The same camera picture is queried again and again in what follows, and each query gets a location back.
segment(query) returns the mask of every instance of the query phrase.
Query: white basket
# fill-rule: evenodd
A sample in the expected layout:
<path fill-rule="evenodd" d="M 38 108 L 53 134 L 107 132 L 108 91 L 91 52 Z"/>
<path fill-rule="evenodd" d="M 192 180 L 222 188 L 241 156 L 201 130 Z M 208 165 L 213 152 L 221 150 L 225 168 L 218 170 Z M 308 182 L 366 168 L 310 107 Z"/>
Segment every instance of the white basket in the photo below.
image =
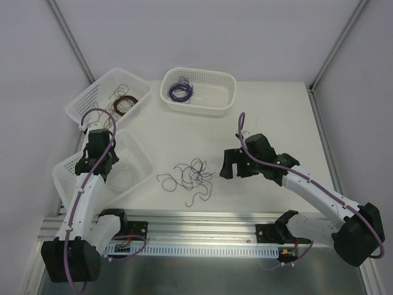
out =
<path fill-rule="evenodd" d="M 193 85 L 193 95 L 185 103 L 168 96 L 172 84 L 186 77 Z M 235 102 L 236 80 L 232 75 L 204 69 L 174 68 L 161 83 L 160 96 L 170 109 L 210 116 L 222 116 Z"/>
<path fill-rule="evenodd" d="M 146 99 L 150 96 L 151 87 L 146 81 L 138 76 L 120 68 L 111 69 L 96 82 L 92 83 L 91 86 L 66 106 L 66 114 L 72 120 L 80 124 L 82 116 L 89 109 L 94 107 L 106 109 L 110 103 L 113 103 L 116 99 L 113 93 L 121 84 L 127 85 L 127 95 L 131 95 L 138 100 L 124 116 L 120 116 L 116 113 L 113 114 L 117 121 L 116 125 L 121 127 L 124 121 L 135 116 L 145 105 Z M 86 122 L 89 122 L 89 120 L 98 120 L 97 112 L 92 112 L 92 114 L 87 117 Z M 104 125 L 106 120 L 107 116 L 105 114 L 100 117 L 102 125 Z"/>
<path fill-rule="evenodd" d="M 113 165 L 112 171 L 122 165 L 132 165 L 136 170 L 136 179 L 132 180 L 132 186 L 126 191 L 119 194 L 111 189 L 110 184 L 106 181 L 105 185 L 99 191 L 95 213 L 108 207 L 111 203 L 126 197 L 131 191 L 143 185 L 147 180 L 155 175 L 155 167 L 146 150 L 139 140 L 128 130 L 119 130 L 116 134 L 115 152 L 119 161 Z M 76 175 L 75 164 L 82 158 L 83 151 L 80 151 L 68 159 L 62 161 L 52 170 L 52 177 L 55 187 L 63 201 L 64 207 L 68 210 L 75 189 Z"/>

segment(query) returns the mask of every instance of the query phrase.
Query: perforated metal strip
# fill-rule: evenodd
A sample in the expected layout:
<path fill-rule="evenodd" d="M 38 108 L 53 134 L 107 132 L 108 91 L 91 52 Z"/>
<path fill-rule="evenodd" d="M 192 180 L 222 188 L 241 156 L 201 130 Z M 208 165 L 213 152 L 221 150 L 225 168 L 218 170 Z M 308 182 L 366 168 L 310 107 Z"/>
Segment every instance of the perforated metal strip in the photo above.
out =
<path fill-rule="evenodd" d="M 116 245 L 110 243 L 104 254 L 127 255 L 142 247 L 142 243 L 124 247 L 126 252 L 116 252 Z M 249 257 L 249 258 L 278 258 L 278 248 L 271 246 L 211 246 L 211 245 L 162 245 L 149 244 L 138 255 L 149 256 L 192 256 L 192 257 Z"/>

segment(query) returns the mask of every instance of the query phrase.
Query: white table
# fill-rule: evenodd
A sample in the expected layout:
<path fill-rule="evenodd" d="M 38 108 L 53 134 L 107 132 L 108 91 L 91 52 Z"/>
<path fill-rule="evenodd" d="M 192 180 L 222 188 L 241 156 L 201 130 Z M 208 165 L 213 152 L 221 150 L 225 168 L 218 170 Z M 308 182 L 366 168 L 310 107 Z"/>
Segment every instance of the white table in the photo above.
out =
<path fill-rule="evenodd" d="M 170 110 L 159 97 L 161 81 L 151 81 L 152 97 L 124 128 L 141 140 L 152 156 L 157 173 L 172 173 L 178 163 L 199 157 L 208 161 L 213 177 L 207 202 L 195 198 L 196 189 L 178 187 L 166 192 L 155 178 L 111 207 L 137 210 L 214 211 L 231 213 L 302 212 L 317 210 L 301 197 L 262 175 L 227 180 L 219 177 L 224 150 L 240 147 L 235 137 L 238 116 L 246 112 L 244 129 L 263 133 L 278 154 L 286 152 L 316 178 L 331 186 L 329 170 L 303 83 L 238 82 L 236 101 L 222 117 L 208 117 Z"/>

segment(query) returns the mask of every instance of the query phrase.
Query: tangled cable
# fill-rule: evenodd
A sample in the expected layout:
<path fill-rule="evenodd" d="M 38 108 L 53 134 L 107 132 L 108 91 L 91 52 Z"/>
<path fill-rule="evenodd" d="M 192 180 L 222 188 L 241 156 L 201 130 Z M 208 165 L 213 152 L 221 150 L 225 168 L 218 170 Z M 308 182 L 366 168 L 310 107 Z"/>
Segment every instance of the tangled cable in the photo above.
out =
<path fill-rule="evenodd" d="M 179 81 L 172 84 L 168 90 L 168 96 L 177 103 L 190 103 L 190 98 L 193 95 L 193 85 L 190 84 L 188 78 L 180 77 Z"/>
<path fill-rule="evenodd" d="M 113 102 L 109 103 L 104 110 L 109 112 L 113 118 L 116 120 L 116 122 L 126 114 L 137 102 L 138 100 L 131 96 L 127 95 L 128 93 L 128 86 L 125 84 L 120 84 L 112 93 L 112 95 L 108 98 L 109 100 L 112 99 L 113 96 L 115 96 L 115 99 Z M 94 108 L 98 108 L 98 103 L 94 102 L 93 103 Z M 98 121 L 100 120 L 101 116 L 103 113 L 97 112 L 98 113 Z M 104 122 L 103 127 L 106 129 L 110 129 L 113 126 L 112 121 L 107 118 Z"/>
<path fill-rule="evenodd" d="M 204 187 L 206 189 L 205 192 L 197 192 L 192 197 L 191 205 L 188 205 L 187 202 L 185 205 L 187 207 L 191 207 L 194 204 L 194 199 L 197 195 L 202 201 L 207 201 L 210 199 L 211 192 L 213 190 L 213 183 L 210 180 L 213 178 L 213 173 L 204 172 L 206 167 L 208 166 L 207 161 L 202 161 L 199 158 L 195 158 L 191 161 L 191 164 L 188 165 L 186 163 L 179 163 L 175 167 L 174 170 L 179 169 L 181 171 L 181 180 L 177 181 L 171 174 L 165 173 L 157 175 L 157 181 L 160 182 L 161 176 L 167 176 L 162 182 L 161 187 L 167 192 L 173 192 L 177 189 L 177 186 L 181 186 L 188 191 L 192 191 L 196 187 Z M 172 189 L 168 189 L 168 186 L 165 187 L 165 181 L 171 181 L 174 183 L 174 187 Z"/>

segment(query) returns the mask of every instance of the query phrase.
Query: gray wall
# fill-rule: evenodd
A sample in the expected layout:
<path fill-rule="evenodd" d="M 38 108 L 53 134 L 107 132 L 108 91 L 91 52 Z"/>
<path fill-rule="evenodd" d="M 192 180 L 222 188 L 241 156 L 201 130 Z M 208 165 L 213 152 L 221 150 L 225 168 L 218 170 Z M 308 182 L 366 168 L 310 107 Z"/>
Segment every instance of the gray wall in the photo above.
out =
<path fill-rule="evenodd" d="M 348 197 L 381 211 L 386 256 L 377 261 L 393 289 L 393 1 L 373 0 L 344 44 L 316 99 Z"/>
<path fill-rule="evenodd" d="M 162 79 L 176 66 L 306 82 L 358 0 L 58 0 L 91 71 Z"/>
<path fill-rule="evenodd" d="M 88 83 L 43 0 L 2 1 L 0 53 L 0 294 L 16 294 L 79 134 L 63 109 Z"/>

